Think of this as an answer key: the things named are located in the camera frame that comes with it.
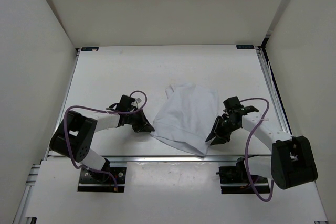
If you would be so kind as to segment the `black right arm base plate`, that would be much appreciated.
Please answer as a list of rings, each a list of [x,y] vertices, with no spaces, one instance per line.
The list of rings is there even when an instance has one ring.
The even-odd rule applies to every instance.
[[[224,195],[254,193],[247,176],[242,174],[235,166],[220,166],[216,175],[219,176],[221,193]],[[260,194],[270,193],[270,186],[267,178],[257,175],[252,175],[251,177]]]

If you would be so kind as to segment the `white skirt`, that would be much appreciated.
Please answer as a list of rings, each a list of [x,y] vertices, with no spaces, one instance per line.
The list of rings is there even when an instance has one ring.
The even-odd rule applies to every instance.
[[[165,92],[167,101],[154,118],[151,136],[177,150],[205,156],[210,145],[206,139],[219,112],[217,90],[185,83]]]

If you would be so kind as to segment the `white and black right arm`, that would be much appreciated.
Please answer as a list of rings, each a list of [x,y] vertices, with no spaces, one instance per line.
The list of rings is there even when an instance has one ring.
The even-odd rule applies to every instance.
[[[247,182],[254,176],[261,176],[285,190],[317,180],[318,172],[309,140],[276,129],[258,113],[243,115],[237,123],[233,116],[217,117],[205,142],[225,144],[230,141],[231,133],[238,129],[249,132],[245,154],[237,161],[236,177],[240,181]],[[253,136],[271,151],[270,156],[248,153]]]

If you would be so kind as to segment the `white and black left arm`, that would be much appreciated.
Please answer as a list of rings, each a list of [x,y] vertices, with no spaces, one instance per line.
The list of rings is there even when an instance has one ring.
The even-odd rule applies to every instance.
[[[105,182],[110,176],[109,165],[105,158],[91,149],[91,143],[95,133],[124,125],[132,126],[136,133],[154,131],[142,109],[93,110],[90,116],[69,110],[52,136],[49,148],[70,158],[75,168],[84,168],[92,172],[93,178],[98,182]]]

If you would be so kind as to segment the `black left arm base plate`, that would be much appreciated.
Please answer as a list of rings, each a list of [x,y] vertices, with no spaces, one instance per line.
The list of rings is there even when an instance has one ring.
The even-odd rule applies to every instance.
[[[117,182],[115,188],[114,180],[109,175],[104,175],[102,180],[97,180],[91,176],[86,169],[81,169],[77,191],[90,193],[123,193],[125,190],[126,167],[110,167],[110,173],[114,176]]]

